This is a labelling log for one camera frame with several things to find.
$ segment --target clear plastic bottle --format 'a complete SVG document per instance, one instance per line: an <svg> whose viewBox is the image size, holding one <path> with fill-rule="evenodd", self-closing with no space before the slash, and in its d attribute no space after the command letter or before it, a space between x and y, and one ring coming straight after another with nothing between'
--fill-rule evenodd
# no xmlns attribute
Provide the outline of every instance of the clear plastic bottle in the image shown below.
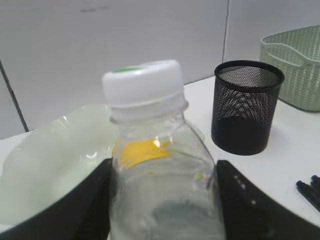
<svg viewBox="0 0 320 240"><path fill-rule="evenodd" d="M111 240L225 239L214 161L184 119L188 103L179 64L109 72L103 87L110 119L120 130Z"/></svg>

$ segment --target bottle neck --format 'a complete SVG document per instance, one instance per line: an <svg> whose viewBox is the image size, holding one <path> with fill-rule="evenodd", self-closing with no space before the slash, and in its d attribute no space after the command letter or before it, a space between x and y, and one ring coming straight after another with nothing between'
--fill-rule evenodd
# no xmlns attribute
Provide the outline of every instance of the bottle neck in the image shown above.
<svg viewBox="0 0 320 240"><path fill-rule="evenodd" d="M129 122L148 122L172 115L173 113L183 112L188 107L188 102L183 93L179 93L161 101L150 102L148 104L133 107L112 107L111 122L122 125Z"/></svg>
<svg viewBox="0 0 320 240"><path fill-rule="evenodd" d="M120 138L130 141L166 137L185 123L183 112L176 112L145 121L125 122L119 125Z"/></svg>

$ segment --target black mesh pen holder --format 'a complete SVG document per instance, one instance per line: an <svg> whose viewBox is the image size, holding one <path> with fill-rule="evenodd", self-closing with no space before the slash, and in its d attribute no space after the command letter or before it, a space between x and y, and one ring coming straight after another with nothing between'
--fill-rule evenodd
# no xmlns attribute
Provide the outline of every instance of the black mesh pen holder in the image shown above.
<svg viewBox="0 0 320 240"><path fill-rule="evenodd" d="M214 73L212 140L232 154L262 152L284 74L272 65L248 60L225 62Z"/></svg>

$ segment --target pen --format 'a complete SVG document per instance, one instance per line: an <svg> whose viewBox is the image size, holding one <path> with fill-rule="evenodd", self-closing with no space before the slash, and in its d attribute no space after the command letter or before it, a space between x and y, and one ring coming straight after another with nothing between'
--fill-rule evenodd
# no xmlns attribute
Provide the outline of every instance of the pen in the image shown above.
<svg viewBox="0 0 320 240"><path fill-rule="evenodd" d="M311 177L311 186L318 191L320 194L320 177L313 175Z"/></svg>
<svg viewBox="0 0 320 240"><path fill-rule="evenodd" d="M296 182L296 188L320 212L320 195L308 184L302 181Z"/></svg>

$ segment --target white desk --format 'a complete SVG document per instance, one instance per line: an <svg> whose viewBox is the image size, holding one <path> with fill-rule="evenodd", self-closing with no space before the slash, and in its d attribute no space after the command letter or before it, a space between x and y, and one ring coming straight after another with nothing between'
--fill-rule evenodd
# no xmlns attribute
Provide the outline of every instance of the white desk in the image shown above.
<svg viewBox="0 0 320 240"><path fill-rule="evenodd" d="M185 86L189 108L185 116L211 135L214 79ZM0 173L10 151L29 133L0 140ZM278 101L267 148L253 156L218 150L257 187L289 210L320 226L320 213L296 190L295 183L320 176L320 113L306 113Z"/></svg>

